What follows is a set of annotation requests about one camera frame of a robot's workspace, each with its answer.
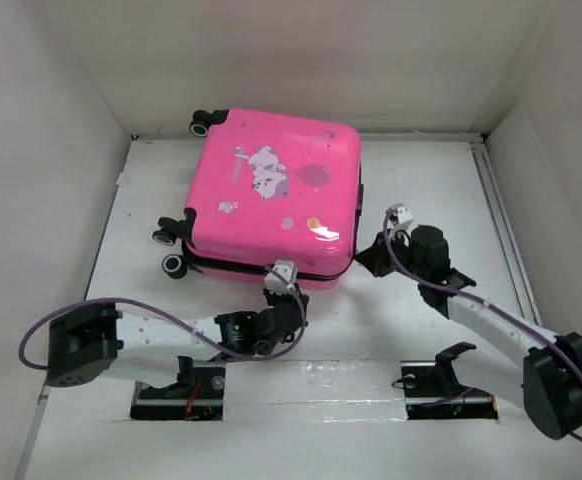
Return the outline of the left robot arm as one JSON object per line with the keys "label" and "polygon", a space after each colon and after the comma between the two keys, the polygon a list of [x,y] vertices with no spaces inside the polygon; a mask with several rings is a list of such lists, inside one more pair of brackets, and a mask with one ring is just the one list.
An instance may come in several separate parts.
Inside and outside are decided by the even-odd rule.
{"label": "left robot arm", "polygon": [[297,343],[307,326],[308,295],[266,290],[267,306],[188,322],[157,310],[121,310],[117,301],[89,301],[49,325],[46,382],[53,388],[85,385],[99,377],[144,383],[172,396],[196,384],[205,364],[267,361]]}

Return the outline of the pink hard-shell suitcase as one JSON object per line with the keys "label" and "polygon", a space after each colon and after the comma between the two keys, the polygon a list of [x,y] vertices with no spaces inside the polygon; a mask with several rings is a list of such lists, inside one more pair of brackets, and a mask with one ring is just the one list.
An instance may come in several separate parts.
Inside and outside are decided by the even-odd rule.
{"label": "pink hard-shell suitcase", "polygon": [[362,139],[352,127],[244,108],[197,110],[204,144],[181,218],[153,232],[179,245],[162,261],[189,272],[259,281],[290,261],[302,288],[328,290],[350,267],[362,211]]}

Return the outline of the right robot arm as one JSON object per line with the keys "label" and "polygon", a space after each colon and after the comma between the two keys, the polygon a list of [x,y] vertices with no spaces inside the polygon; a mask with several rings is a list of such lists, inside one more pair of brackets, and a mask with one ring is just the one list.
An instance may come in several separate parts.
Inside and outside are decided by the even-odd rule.
{"label": "right robot arm", "polygon": [[511,361],[479,361],[475,346],[440,352],[433,381],[444,393],[463,387],[492,393],[523,409],[546,437],[575,436],[582,427],[582,336],[559,335],[507,312],[475,292],[476,283],[451,264],[442,231],[420,226],[391,236],[383,230],[355,259],[377,278],[401,273],[418,284],[423,301],[473,331]]}

